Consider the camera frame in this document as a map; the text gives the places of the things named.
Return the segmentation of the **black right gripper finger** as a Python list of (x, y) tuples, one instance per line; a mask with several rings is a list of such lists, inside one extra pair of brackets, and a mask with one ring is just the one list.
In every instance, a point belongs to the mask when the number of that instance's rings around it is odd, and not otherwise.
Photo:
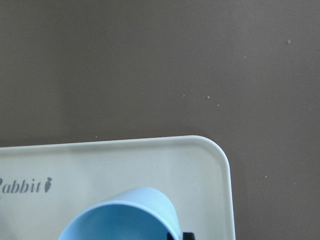
[(183, 232), (182, 239), (183, 240), (195, 240), (195, 234), (193, 232)]

